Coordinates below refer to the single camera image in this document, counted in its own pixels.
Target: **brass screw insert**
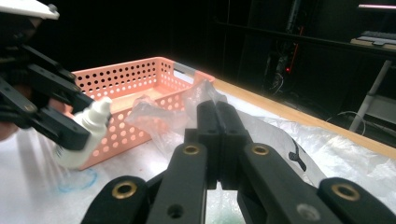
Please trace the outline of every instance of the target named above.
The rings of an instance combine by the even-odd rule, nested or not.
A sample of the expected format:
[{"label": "brass screw insert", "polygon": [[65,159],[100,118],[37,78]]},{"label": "brass screw insert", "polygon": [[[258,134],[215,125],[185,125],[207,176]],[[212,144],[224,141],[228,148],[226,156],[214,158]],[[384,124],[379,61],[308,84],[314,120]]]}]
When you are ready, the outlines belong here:
[{"label": "brass screw insert", "polygon": [[260,156],[265,156],[268,153],[270,153],[270,150],[267,147],[262,147],[262,146],[255,146],[252,151]]},{"label": "brass screw insert", "polygon": [[195,155],[198,154],[199,148],[194,146],[188,146],[183,149],[183,152],[187,155]]},{"label": "brass screw insert", "polygon": [[352,202],[356,202],[361,198],[358,191],[348,184],[334,184],[332,185],[332,192],[337,196]]},{"label": "brass screw insert", "polygon": [[134,195],[137,191],[137,185],[129,180],[118,183],[112,190],[112,195],[116,199],[126,199]]},{"label": "brass screw insert", "polygon": [[26,105],[25,110],[29,111],[29,112],[34,112],[34,111],[36,111],[36,107],[35,107],[35,105]]}]

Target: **screw hole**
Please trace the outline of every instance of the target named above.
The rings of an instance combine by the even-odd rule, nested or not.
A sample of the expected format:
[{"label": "screw hole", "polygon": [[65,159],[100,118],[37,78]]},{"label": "screw hole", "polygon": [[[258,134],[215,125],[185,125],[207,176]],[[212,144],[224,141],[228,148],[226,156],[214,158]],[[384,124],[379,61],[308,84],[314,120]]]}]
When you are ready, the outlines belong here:
[{"label": "screw hole", "polygon": [[168,208],[168,216],[172,219],[181,218],[183,216],[183,207],[180,204],[173,204]]}]

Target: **bottle cap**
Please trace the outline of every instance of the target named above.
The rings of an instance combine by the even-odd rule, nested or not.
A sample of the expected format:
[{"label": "bottle cap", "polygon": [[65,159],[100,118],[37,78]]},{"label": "bottle cap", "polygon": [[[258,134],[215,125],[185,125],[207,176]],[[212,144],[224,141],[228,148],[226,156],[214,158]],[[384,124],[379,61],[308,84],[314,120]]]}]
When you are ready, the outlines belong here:
[{"label": "bottle cap", "polygon": [[90,124],[103,124],[106,123],[108,116],[110,115],[111,99],[104,97],[99,101],[94,101],[88,108],[87,119]]}]

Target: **black plastic piece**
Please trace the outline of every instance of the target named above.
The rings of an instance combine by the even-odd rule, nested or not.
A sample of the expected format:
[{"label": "black plastic piece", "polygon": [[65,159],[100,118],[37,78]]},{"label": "black plastic piece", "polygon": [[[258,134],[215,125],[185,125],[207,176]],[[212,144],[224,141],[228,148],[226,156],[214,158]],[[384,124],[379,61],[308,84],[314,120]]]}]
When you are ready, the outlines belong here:
[{"label": "black plastic piece", "polygon": [[[46,107],[54,98],[73,106],[76,113],[93,102],[75,85],[76,76],[28,46],[0,49],[0,56],[5,57],[0,63],[0,121],[34,127],[61,147],[83,149],[90,133]],[[13,85],[25,85],[31,94],[24,96]]]},{"label": "black plastic piece", "polygon": [[166,171],[162,171],[158,175],[152,177],[147,185],[148,185],[148,197],[151,203],[155,201],[155,198],[157,197],[158,189],[161,186],[161,183],[163,182],[163,176],[165,175]]},{"label": "black plastic piece", "polygon": [[233,106],[216,104],[221,129],[220,177],[223,189],[238,189],[239,156],[246,144],[252,140]]},{"label": "black plastic piece", "polygon": [[273,148],[249,144],[240,163],[266,211],[265,223],[342,223]]},{"label": "black plastic piece", "polygon": [[29,123],[38,132],[69,150],[82,150],[90,137],[90,132],[85,128],[50,106],[42,108]]},{"label": "black plastic piece", "polygon": [[148,224],[205,223],[207,151],[201,144],[175,149],[148,216]]},{"label": "black plastic piece", "polygon": [[205,145],[208,153],[207,188],[215,189],[219,179],[220,130],[216,107],[212,101],[197,106],[198,142]]},{"label": "black plastic piece", "polygon": [[143,224],[149,212],[146,182],[121,176],[105,185],[91,203],[82,224]]},{"label": "black plastic piece", "polygon": [[396,216],[384,204],[352,181],[324,179],[318,196],[344,223],[396,223]]},{"label": "black plastic piece", "polygon": [[301,169],[305,172],[306,171],[306,165],[303,162],[303,160],[301,160],[300,158],[300,152],[299,150],[303,150],[297,143],[296,141],[294,141],[293,139],[293,143],[294,143],[294,148],[296,149],[296,152],[289,152],[289,160],[291,161],[297,161],[298,164],[300,165]]}]

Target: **cable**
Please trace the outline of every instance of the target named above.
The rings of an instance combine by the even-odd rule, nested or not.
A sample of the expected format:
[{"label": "cable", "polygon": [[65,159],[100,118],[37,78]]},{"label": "cable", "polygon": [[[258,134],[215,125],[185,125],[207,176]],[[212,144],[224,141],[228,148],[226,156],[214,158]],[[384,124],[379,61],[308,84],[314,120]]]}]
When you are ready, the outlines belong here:
[{"label": "cable", "polygon": [[361,118],[361,121],[363,121],[363,132],[361,133],[361,135],[364,135],[364,133],[366,132],[366,120],[364,120],[364,118],[362,116],[360,116],[358,113],[356,113],[355,111],[343,111],[343,112],[340,112],[336,116],[333,116],[333,117],[330,117],[330,118],[326,119],[326,122],[328,122],[330,119],[332,119],[334,117],[337,117],[337,116],[340,116],[340,115],[344,115],[344,114],[354,114],[354,115],[356,115],[356,116]]},{"label": "cable", "polygon": [[[278,87],[278,88],[276,89],[276,91],[273,93],[273,95],[276,95],[276,94],[279,92],[280,88],[283,86],[283,77],[282,77],[282,75],[280,75],[279,73],[276,73],[276,75],[280,76],[281,82],[280,82],[279,87]],[[273,87],[271,87],[271,88],[268,89],[268,90],[270,91],[270,90],[274,89],[275,87],[276,87],[276,85],[273,86]]]}]

